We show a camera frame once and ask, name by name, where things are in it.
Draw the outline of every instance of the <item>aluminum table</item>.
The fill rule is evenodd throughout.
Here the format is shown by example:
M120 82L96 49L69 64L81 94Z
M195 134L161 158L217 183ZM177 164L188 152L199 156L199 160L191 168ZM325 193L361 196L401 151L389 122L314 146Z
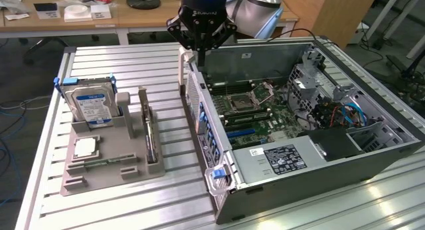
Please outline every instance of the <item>aluminum table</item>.
M177 48L176 43L83 47L64 54L59 77L104 77L115 73L119 91L132 95L131 110L140 108L137 86L148 88L151 106L159 113L167 174L157 179L63 197L59 190L72 115L55 90L17 219L17 230L425 228L424 150L397 161L365 182L230 224L216 225L177 91ZM425 120L354 61L341 55L342 51L337 47L329 49L425 131ZM344 84L346 77L333 71L332 63L325 64L333 79Z

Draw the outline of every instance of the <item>power supply label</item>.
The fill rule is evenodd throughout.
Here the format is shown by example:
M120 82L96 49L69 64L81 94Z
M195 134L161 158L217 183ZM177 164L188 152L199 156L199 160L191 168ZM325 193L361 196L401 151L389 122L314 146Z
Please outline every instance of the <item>power supply label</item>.
M274 173L278 175L306 168L306 164L293 145L264 150L264 154Z

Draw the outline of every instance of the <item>floor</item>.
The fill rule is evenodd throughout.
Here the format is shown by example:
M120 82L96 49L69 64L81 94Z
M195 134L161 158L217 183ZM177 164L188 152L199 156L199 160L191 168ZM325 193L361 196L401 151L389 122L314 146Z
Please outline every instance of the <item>floor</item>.
M372 9L365 17L365 23L372 24L376 19L382 7ZM390 12L384 20L384 23L378 29L382 31L389 20L397 15L396 12ZM392 43L393 46L384 46L380 53L382 55L392 54L400 57L401 61L408 65L412 60L405 58L406 53L425 34L425 27L420 26L410 20L405 20L402 26L393 35ZM147 42L171 42L172 37L167 33L159 33L157 39L153 40L148 33L131 34L132 43L147 43ZM69 36L64 37L64 40L72 46L104 46L117 45L119 40L116 35L101 35L100 41L92 41L89 35L85 36ZM53 84L52 80L56 76L63 47L57 43L49 43L43 49L33 54L32 59L35 64L25 66L21 62L21 56L31 45L39 41L39 38L31 38L28 45L21 45L17 39L9 39L5 46L0 47L0 103L11 100L28 100L37 96L49 95L52 92ZM350 45L345 49L346 53L360 63L366 62L378 58L373 53L369 53L361 49L357 45ZM376 62L368 66L369 69L388 74L388 67L385 61ZM425 60L421 62L418 70L425 69ZM48 104L48 99L36 101L28 105L28 107L37 107ZM9 114L20 115L21 109L16 109ZM12 197L11 202L0 206L0 229L13 229L23 192L25 189L33 156L36 153L39 138L41 135L43 123L47 114L47 109L31 110L25 113L25 125L21 130L7 139L9 150L13 152L16 164L21 176L21 188L17 194ZM13 121L15 116L0 115L0 129L4 129ZM4 169L5 161L0 162L0 172ZM5 174L0 177L0 202L15 193L17 188L16 171L13 171L12 165Z

